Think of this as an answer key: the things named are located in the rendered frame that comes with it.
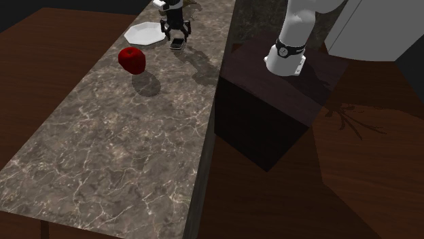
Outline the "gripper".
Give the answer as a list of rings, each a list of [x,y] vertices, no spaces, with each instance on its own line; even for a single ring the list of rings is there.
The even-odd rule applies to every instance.
[[[184,35],[185,42],[192,33],[191,22],[189,20],[183,21],[182,6],[182,2],[166,2],[164,5],[166,19],[160,19],[160,28],[168,41],[171,40],[170,32],[172,29],[179,29]]]

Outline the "marble top table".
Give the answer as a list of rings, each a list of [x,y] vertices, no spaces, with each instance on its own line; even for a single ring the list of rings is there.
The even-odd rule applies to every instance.
[[[196,239],[214,96],[236,0],[192,0],[180,51],[120,37],[0,170],[0,211],[123,239]]]

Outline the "small black rectangular device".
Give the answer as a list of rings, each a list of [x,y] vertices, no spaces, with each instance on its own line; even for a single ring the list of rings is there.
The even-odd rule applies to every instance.
[[[185,39],[184,38],[174,38],[169,46],[169,48],[171,50],[181,50],[184,43],[185,43]]]

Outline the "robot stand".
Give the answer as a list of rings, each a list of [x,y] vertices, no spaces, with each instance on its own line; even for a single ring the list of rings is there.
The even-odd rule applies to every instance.
[[[262,31],[223,60],[215,93],[215,133],[269,171],[311,127],[348,63],[307,48],[298,76],[280,77],[264,57],[278,34]]]

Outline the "red apple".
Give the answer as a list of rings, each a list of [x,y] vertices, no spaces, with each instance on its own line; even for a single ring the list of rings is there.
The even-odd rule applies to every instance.
[[[138,48],[124,48],[118,54],[118,62],[123,69],[133,75],[141,74],[146,68],[145,54]]]

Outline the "white octagonal plate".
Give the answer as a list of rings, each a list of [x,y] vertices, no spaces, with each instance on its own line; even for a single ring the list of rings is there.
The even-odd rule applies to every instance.
[[[124,34],[129,44],[151,45],[165,39],[158,22],[142,22],[131,26]]]

